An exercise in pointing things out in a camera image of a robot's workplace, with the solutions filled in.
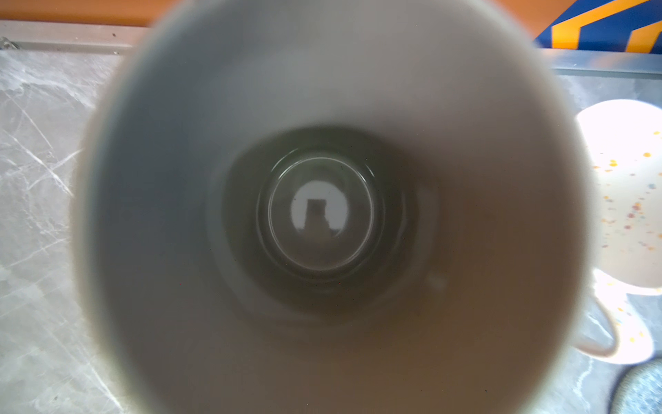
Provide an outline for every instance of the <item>orange stripe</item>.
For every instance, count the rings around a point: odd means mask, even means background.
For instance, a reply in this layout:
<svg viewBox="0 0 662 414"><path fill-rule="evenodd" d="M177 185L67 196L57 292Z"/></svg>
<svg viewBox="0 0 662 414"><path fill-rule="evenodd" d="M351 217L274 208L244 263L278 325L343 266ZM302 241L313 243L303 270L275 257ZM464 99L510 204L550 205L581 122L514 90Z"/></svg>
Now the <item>orange stripe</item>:
<svg viewBox="0 0 662 414"><path fill-rule="evenodd" d="M577 49L581 28L649 0L613 0L551 27L551 47Z"/></svg>
<svg viewBox="0 0 662 414"><path fill-rule="evenodd" d="M655 46L657 37L662 32L662 20L648 26L638 28L630 33L626 52L650 53Z"/></svg>

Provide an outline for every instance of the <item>mug handle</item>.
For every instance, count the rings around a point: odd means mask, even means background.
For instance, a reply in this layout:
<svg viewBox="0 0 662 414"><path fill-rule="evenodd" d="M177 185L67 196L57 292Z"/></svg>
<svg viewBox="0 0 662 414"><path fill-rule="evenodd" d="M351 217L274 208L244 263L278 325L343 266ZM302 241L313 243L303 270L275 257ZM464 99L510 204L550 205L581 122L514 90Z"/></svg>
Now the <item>mug handle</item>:
<svg viewBox="0 0 662 414"><path fill-rule="evenodd" d="M610 348L603 348L594 342L582 340L575 344L578 351L612 364L638 364L653 356L651 333L628 301L627 292L631 290L630 287L602 270L593 270L594 297L612 327L614 344ZM635 286L632 288L637 292L630 293L641 293L639 290L643 289Z"/></svg>

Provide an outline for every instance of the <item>metal edge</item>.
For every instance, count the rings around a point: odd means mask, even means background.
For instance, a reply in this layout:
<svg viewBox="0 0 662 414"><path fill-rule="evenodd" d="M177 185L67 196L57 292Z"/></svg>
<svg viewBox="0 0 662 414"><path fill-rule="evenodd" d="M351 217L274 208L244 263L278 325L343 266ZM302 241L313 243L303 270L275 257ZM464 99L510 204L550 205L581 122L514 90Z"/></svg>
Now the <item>metal edge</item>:
<svg viewBox="0 0 662 414"><path fill-rule="evenodd" d="M126 54L146 27L0 20L2 49Z"/></svg>
<svg viewBox="0 0 662 414"><path fill-rule="evenodd" d="M662 55L594 50L540 49L549 67L573 75L662 78Z"/></svg>
<svg viewBox="0 0 662 414"><path fill-rule="evenodd" d="M150 29L0 20L0 48L126 54ZM540 48L559 74L661 78L662 55Z"/></svg>

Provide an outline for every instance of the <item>white vein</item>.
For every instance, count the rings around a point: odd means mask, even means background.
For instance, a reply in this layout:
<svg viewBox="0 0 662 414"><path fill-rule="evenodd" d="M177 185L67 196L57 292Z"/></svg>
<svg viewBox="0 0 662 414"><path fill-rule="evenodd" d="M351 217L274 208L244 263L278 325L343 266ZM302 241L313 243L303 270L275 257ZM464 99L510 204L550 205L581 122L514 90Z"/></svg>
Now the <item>white vein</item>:
<svg viewBox="0 0 662 414"><path fill-rule="evenodd" d="M15 162L13 162L12 160L10 160L9 158L3 158L2 161L6 162L8 164L11 164L12 167L18 167L18 165Z"/></svg>
<svg viewBox="0 0 662 414"><path fill-rule="evenodd" d="M6 171L5 173L3 173L3 175L0 176L0 178L17 176L17 175L22 174L22 173L26 172L27 170L31 169L33 166L34 166L34 164L20 166L20 167L16 166L16 168L14 168L13 170L9 170L9 171Z"/></svg>
<svg viewBox="0 0 662 414"><path fill-rule="evenodd" d="M54 172L54 171L57 170L59 167L62 167L67 161L69 161L69 160L71 160L73 157L77 156L78 153L81 152L81 151L82 151L82 150L74 151L74 152L72 152L71 154L67 155L62 161L60 161L60 162L58 162L57 164L55 164L54 166L52 166L51 170ZM32 184L28 185L27 190L32 189L36 184L38 184L39 182L45 180L45 179L48 178L49 176L50 176L50 174L44 174L43 176L37 178L36 180L33 181Z"/></svg>
<svg viewBox="0 0 662 414"><path fill-rule="evenodd" d="M58 289L60 289L60 286L55 287L54 289L52 289L52 290L50 290L50 291L46 291L46 292L44 292L44 296L46 296L46 295L48 295L48 294L50 294L50 293L52 293L52 292L55 292L55 291L58 290ZM9 314L12 313L13 311L16 311L16 310L18 310L18 309L24 307L25 305L27 305L27 304L29 304L29 303L34 303L34 302L33 302L33 301L25 301L25 302L21 303L20 305L16 306L15 308L12 308L12 309L8 310L7 312L4 312L2 315L0 315L0 319L2 319L3 317L9 315Z"/></svg>
<svg viewBox="0 0 662 414"><path fill-rule="evenodd" d="M35 255L37 255L37 254L39 254L39 253L41 253L41 252L45 252L45 251L48 250L49 248L55 246L57 243L62 243L63 241L65 241L65 240L67 240L67 239L68 239L68 238L59 238L58 240L55 240L53 243L47 244L46 246L44 246L44 247L42 247L42 248L40 248L40 249L38 249L38 250L35 250L34 252L28 254L28 255L25 256L24 258L22 258L22 259L20 259L20 260L17 260L16 262L13 262L12 264L8 265L7 267L8 267L8 268L11 268L11 267L13 267L13 266L16 266L16 265L19 264L19 263L23 263L23 262L25 262L26 260L30 260L30 259L33 258Z"/></svg>
<svg viewBox="0 0 662 414"><path fill-rule="evenodd" d="M49 167L48 167L48 166L47 166L47 165L46 165L46 164L45 164L45 163L44 163L44 162L43 162L38 156L34 155L34 154L32 153L32 151L30 151L28 148L26 148L25 146L23 146L23 144L21 144L21 143L19 142L19 140L17 140L16 138L14 138L14 141L15 141L15 142L16 142L16 143L17 143L17 144L18 144L18 145L19 145L19 146L25 151L25 153L28 154L33 160L37 161L38 164L40 164L41 166L43 166L44 168L46 168L46 170L48 171L48 173L50 174L50 176L53 177L53 179L55 180L55 182L58 184L58 187L60 187L60 188L62 189L62 191L64 191L65 193L67 193L67 194L69 194L70 196L73 197L73 193L71 192L71 190L69 189L69 187L67 187L67 185L64 183L64 181L62 181L62 178L60 178L60 176L59 176L58 174L55 174L55 172L54 172L53 170L51 170L51 169L50 169L50 168L49 168Z"/></svg>
<svg viewBox="0 0 662 414"><path fill-rule="evenodd" d="M28 121L30 121L30 123L32 124L32 126L37 130L37 132L39 132L39 135L44 139L44 141L46 141L46 144L48 144L48 146L50 147L50 149L53 149L53 146L50 144L50 141L48 140L48 138L46 138L46 135L44 135L44 133L42 132L42 130L37 126L37 124L34 122L34 120L32 119L32 117L31 117L30 115L28 115L28 113L25 111L25 109L23 109L23 107L21 107L21 106L20 106L20 105L14 100L14 98L12 98L7 92L4 92L4 91L3 91L3 93L9 98L9 100L11 100L11 101L14 103L14 105L17 106L17 108L19 108L19 109L21 110L21 112L23 113L23 115L25 115L25 117L28 119Z"/></svg>
<svg viewBox="0 0 662 414"><path fill-rule="evenodd" d="M119 408L120 412L124 413L125 410L124 408L122 408L122 404L120 404L120 401L117 399L117 397L115 397L115 394L113 394L112 391L108 388L106 382L101 379L101 376L99 376L99 373L97 372L96 369L94 369L92 364L90 363L88 364L90 369L92 369L92 374L94 374L94 376L97 378L97 381L99 382L99 385L101 386L101 391L103 391L106 397L108 397L108 399L110 399L115 404L115 406Z"/></svg>
<svg viewBox="0 0 662 414"><path fill-rule="evenodd" d="M58 235L62 231L67 230L66 224L61 224L60 226L56 227L53 225L53 222L50 219L46 219L44 221L38 220L35 216L34 213L32 212L32 204L30 197L28 196L28 192L23 193L23 199L26 201L28 204L28 208L22 208L23 212L26 214L28 220L30 220L30 223L32 223L36 228L39 229L40 234L48 234L51 237L58 238Z"/></svg>
<svg viewBox="0 0 662 414"><path fill-rule="evenodd" d="M14 291L11 291L11 292L9 292L9 293L6 294L6 295L2 295L2 296L0 296L0 299L4 299L4 298L9 297L9 296L16 296L18 293L23 292L23 291L25 291L26 289L31 288L32 286L36 286L39 282L41 282L42 280L46 279L47 277L48 277L48 276L42 276L41 278L35 280L34 282L30 282L29 284L27 284L27 285L25 285L25 286L23 286L23 287L20 287L20 288L14 290Z"/></svg>
<svg viewBox="0 0 662 414"><path fill-rule="evenodd" d="M579 378L577 378L577 382L575 382L575 386L573 387L573 392L577 397L581 398L581 401L584 403L584 410L587 413L590 413L591 404L586 400L586 398L584 398L584 393L582 390L582 387L584 386L584 380L593 371L593 361L595 361L595 359L593 358L588 358L588 359L589 359L589 366L587 367L586 371L582 372Z"/></svg>
<svg viewBox="0 0 662 414"><path fill-rule="evenodd" d="M0 89L23 92L27 85L57 88L93 109L100 86L106 83L121 60L120 56L82 55L62 60L57 55L5 53L0 55L0 66L5 69L0 76Z"/></svg>

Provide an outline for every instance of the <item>orange wall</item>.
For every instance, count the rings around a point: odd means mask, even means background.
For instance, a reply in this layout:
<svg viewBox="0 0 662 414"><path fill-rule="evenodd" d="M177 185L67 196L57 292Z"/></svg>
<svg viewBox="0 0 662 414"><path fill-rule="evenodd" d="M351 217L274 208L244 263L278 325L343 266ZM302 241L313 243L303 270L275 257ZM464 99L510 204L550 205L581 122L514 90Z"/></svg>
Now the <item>orange wall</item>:
<svg viewBox="0 0 662 414"><path fill-rule="evenodd" d="M0 19L148 26L178 0L1 0ZM534 38L575 0L493 0Z"/></svg>

